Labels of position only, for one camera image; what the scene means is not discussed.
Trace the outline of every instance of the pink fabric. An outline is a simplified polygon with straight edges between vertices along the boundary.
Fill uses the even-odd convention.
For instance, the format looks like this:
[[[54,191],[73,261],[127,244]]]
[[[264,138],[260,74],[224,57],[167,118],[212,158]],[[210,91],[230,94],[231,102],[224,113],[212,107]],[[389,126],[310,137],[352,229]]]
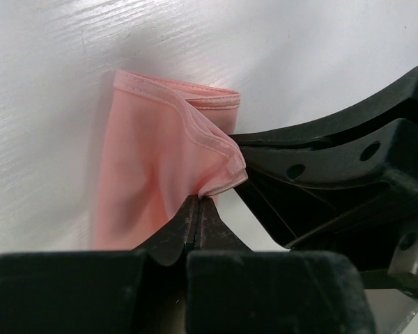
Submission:
[[[120,71],[102,157],[94,246],[132,249],[188,195],[247,179],[233,132],[240,94]]]

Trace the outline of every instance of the white textured surface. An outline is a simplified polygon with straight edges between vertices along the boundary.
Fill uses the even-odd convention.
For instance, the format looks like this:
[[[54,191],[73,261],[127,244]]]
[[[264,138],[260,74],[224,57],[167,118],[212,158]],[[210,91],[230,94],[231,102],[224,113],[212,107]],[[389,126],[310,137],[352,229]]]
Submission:
[[[117,68],[237,89],[249,132],[416,65],[418,0],[0,0],[0,252],[87,247]],[[276,247],[235,195],[221,202],[250,246]]]

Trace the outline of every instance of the stitched seam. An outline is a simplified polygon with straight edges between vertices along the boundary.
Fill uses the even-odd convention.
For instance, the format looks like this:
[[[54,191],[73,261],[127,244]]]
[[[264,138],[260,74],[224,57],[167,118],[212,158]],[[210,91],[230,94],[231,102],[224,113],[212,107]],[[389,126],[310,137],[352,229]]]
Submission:
[[[120,75],[122,75],[123,76],[123,78],[124,79],[128,79],[128,80],[130,80],[130,81],[133,81],[133,82],[135,82],[135,83],[138,83],[139,85],[144,85],[144,86],[148,86],[148,87],[152,87],[152,88],[154,88],[154,89],[156,89],[156,90],[160,90],[160,91],[162,91],[165,95],[168,95],[168,96],[171,96],[172,98],[175,98],[175,99],[177,99],[178,101],[180,101],[185,107],[187,107],[187,109],[189,108],[188,107],[188,103],[181,97],[181,96],[179,96],[179,95],[177,95],[177,94],[175,94],[175,93],[172,93],[167,87],[161,87],[161,86],[157,86],[157,85],[155,85],[155,84],[153,84],[153,83],[151,83],[151,82],[148,82],[148,81],[144,81],[144,80],[141,80],[141,79],[139,79],[139,78],[136,78],[136,77],[134,77],[134,75],[132,74],[132,75],[130,75],[130,74],[128,74],[128,73],[124,73],[124,72],[120,72]],[[131,87],[131,86],[127,86],[126,84],[124,84],[124,83],[119,83],[120,85],[122,85],[122,86],[124,86],[126,89],[128,89],[129,91],[132,91],[132,92],[135,92],[135,91],[137,91],[138,93],[141,93],[141,94],[147,94],[147,96],[149,96],[149,97],[152,97],[152,98],[154,98],[154,99],[156,99],[156,100],[159,100],[159,101],[161,101],[162,103],[165,103],[165,104],[167,104],[167,105],[169,105],[169,106],[172,106],[175,110],[176,110],[176,112],[178,112],[178,115],[180,115],[180,117],[183,119],[183,121],[184,121],[184,126],[185,126],[185,128],[187,127],[187,125],[186,125],[186,122],[185,122],[185,118],[187,118],[190,122],[192,122],[195,126],[196,126],[196,128],[197,129],[200,129],[200,134],[204,137],[204,138],[206,138],[206,139],[208,139],[209,141],[212,141],[213,143],[219,143],[219,144],[221,144],[222,146],[224,146],[224,148],[226,148],[226,146],[228,147],[228,149],[229,148],[231,148],[231,149],[237,149],[237,147],[236,146],[234,146],[232,143],[229,143],[228,141],[226,141],[224,138],[214,138],[213,136],[213,134],[212,134],[212,136],[211,135],[209,135],[209,134],[207,134],[207,133],[205,133],[204,132],[204,130],[202,130],[202,128],[195,122],[195,120],[192,118],[192,117],[189,117],[189,116],[187,116],[187,115],[183,115],[181,112],[180,112],[180,110],[178,109],[178,107],[175,105],[175,104],[173,104],[172,102],[170,102],[170,101],[167,101],[167,100],[164,100],[164,99],[162,99],[161,97],[159,97],[159,96],[157,96],[157,95],[154,95],[154,94],[151,94],[151,93],[148,93],[148,92],[146,92],[146,91],[144,91],[144,90],[142,90],[142,89],[140,89],[140,88],[134,88],[134,87]],[[187,133],[189,134],[189,136],[191,136],[192,138],[193,138],[193,140],[196,142],[196,143],[198,143],[198,144],[200,144],[200,145],[203,145],[201,142],[199,142],[198,140],[196,140],[193,136],[192,136],[192,134],[189,132],[189,130],[188,129],[186,129],[187,130]],[[228,156],[232,156],[232,153],[230,152],[230,154],[229,155],[225,155],[225,154],[223,154],[225,157],[228,157]]]
[[[229,90],[229,89],[223,89],[223,88],[208,88],[208,87],[204,87],[202,85],[197,85],[197,84],[192,84],[192,83],[183,83],[183,82],[179,82],[179,81],[174,81],[174,80],[165,80],[165,79],[160,79],[160,78],[152,78],[149,76],[140,76],[143,78],[147,78],[150,79],[152,81],[157,81],[157,82],[161,82],[163,84],[167,84],[167,85],[171,85],[171,86],[178,86],[178,87],[186,87],[186,88],[194,88],[196,90],[202,90],[205,92],[218,92],[218,93],[229,93],[229,95],[238,95],[237,92],[235,92],[234,90]]]
[[[216,149],[214,149],[214,148],[212,148],[212,147],[210,147],[210,146],[207,146],[207,145],[205,145],[204,143],[202,143],[202,142],[200,142],[200,141],[196,140],[196,139],[192,136],[192,134],[189,132],[189,129],[187,128],[187,125],[186,125],[186,122],[185,122],[184,116],[180,113],[180,111],[178,110],[178,108],[176,107],[176,105],[175,105],[175,104],[172,104],[172,103],[170,103],[169,101],[162,99],[161,97],[158,97],[158,96],[152,95],[152,94],[147,93],[147,92],[145,92],[145,91],[142,91],[142,90],[137,90],[136,88],[133,88],[133,87],[130,87],[130,86],[127,86],[127,85],[121,84],[121,83],[120,83],[119,85],[121,85],[122,87],[124,87],[124,88],[128,89],[130,92],[133,92],[133,93],[139,93],[139,94],[141,94],[141,95],[145,95],[145,96],[147,96],[147,97],[155,98],[156,100],[159,100],[159,101],[161,101],[162,103],[165,103],[165,104],[167,104],[168,106],[172,107],[172,109],[173,109],[173,110],[175,110],[175,112],[177,112],[177,114],[181,117],[181,119],[182,119],[182,121],[183,121],[183,125],[184,125],[183,127],[184,127],[184,129],[185,129],[185,133],[187,134],[187,137],[188,137],[188,138],[189,138],[189,139],[190,139],[193,143],[196,143],[197,145],[203,146],[204,148],[207,148],[207,149],[212,150],[212,151],[214,151],[214,152],[216,152],[216,153],[218,153],[218,154],[221,154],[222,156],[226,157],[227,159],[230,159],[230,158],[233,156],[233,154],[226,154],[226,153],[224,153],[224,152],[220,152],[219,150],[216,150]],[[214,138],[210,138],[209,136],[207,136],[207,135],[206,135],[206,134],[204,134],[203,132],[200,132],[200,133],[201,133],[203,136],[208,137],[208,139],[209,139],[210,141],[213,141],[214,143],[220,143],[220,142],[216,141]]]

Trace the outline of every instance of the fabric fold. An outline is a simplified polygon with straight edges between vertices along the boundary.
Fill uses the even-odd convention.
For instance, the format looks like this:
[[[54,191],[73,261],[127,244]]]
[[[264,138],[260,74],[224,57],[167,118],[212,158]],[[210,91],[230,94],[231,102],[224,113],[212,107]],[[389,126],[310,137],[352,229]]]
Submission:
[[[188,195],[214,196],[247,179],[233,133],[233,90],[118,71],[100,171],[94,248],[133,249]]]

